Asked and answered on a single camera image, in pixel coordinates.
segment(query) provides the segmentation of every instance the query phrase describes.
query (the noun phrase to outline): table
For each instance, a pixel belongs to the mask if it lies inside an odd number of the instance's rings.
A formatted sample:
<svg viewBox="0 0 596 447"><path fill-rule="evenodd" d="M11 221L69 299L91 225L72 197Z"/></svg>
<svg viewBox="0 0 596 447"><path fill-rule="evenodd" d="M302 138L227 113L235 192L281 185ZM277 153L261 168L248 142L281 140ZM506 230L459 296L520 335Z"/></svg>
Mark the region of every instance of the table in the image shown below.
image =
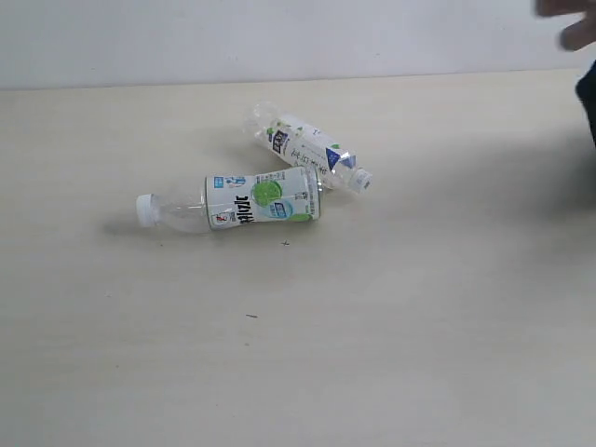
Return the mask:
<svg viewBox="0 0 596 447"><path fill-rule="evenodd" d="M593 446L580 75L1 92L2 444ZM240 130L259 99L369 190L318 223L139 229L139 194L285 166Z"/></svg>

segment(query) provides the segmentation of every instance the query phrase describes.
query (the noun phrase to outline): finger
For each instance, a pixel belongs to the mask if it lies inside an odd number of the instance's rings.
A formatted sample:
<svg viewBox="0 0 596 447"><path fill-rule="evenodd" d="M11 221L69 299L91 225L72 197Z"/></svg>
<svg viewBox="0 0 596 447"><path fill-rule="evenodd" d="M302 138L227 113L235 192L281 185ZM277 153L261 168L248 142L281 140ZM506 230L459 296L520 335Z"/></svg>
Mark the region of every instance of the finger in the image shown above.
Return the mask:
<svg viewBox="0 0 596 447"><path fill-rule="evenodd" d="M565 28L561 33L561 46L568 51L577 51L596 42L596 17L585 19Z"/></svg>
<svg viewBox="0 0 596 447"><path fill-rule="evenodd" d="M535 12L541 17L562 16L587 11L594 7L592 0L536 0Z"/></svg>

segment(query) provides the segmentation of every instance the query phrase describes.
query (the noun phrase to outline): white bottle cap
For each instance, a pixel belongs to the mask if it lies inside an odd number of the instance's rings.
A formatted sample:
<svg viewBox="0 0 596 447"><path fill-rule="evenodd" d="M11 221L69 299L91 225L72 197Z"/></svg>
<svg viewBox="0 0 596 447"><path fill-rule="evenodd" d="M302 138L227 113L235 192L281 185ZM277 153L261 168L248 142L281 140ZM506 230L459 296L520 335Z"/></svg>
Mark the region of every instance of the white bottle cap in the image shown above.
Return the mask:
<svg viewBox="0 0 596 447"><path fill-rule="evenodd" d="M372 178L373 175L370 172L364 169L358 169L348 182L347 187L352 191L361 193L369 187Z"/></svg>
<svg viewBox="0 0 596 447"><path fill-rule="evenodd" d="M137 197L137 217L139 218L139 224L143 228L157 225L153 209L151 208L152 200L153 194L145 194L144 196Z"/></svg>

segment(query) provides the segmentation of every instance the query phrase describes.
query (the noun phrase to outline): wall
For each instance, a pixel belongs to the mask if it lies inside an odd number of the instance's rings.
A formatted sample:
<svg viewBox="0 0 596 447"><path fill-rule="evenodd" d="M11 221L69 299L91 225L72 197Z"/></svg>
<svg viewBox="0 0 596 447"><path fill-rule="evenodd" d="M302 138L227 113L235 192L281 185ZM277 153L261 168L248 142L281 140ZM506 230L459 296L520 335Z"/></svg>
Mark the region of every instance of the wall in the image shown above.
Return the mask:
<svg viewBox="0 0 596 447"><path fill-rule="evenodd" d="M530 0L3 0L0 88L574 67Z"/></svg>

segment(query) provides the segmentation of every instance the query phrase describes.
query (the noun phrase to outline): plastic bottle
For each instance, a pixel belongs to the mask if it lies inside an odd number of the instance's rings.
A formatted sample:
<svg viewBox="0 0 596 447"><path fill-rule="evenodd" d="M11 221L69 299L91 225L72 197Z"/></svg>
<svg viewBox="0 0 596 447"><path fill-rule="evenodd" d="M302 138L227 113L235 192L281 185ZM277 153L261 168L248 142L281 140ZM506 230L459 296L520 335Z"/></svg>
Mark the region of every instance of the plastic bottle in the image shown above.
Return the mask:
<svg viewBox="0 0 596 447"><path fill-rule="evenodd" d="M137 197L143 227L167 226L185 233L208 233L256 222L318 219L317 171L290 168L254 176L215 176L178 183L169 194Z"/></svg>
<svg viewBox="0 0 596 447"><path fill-rule="evenodd" d="M271 102L260 102L247 113L244 130L291 165L316 167L322 183L330 189L361 193L371 184L371 173L358 166L355 155Z"/></svg>

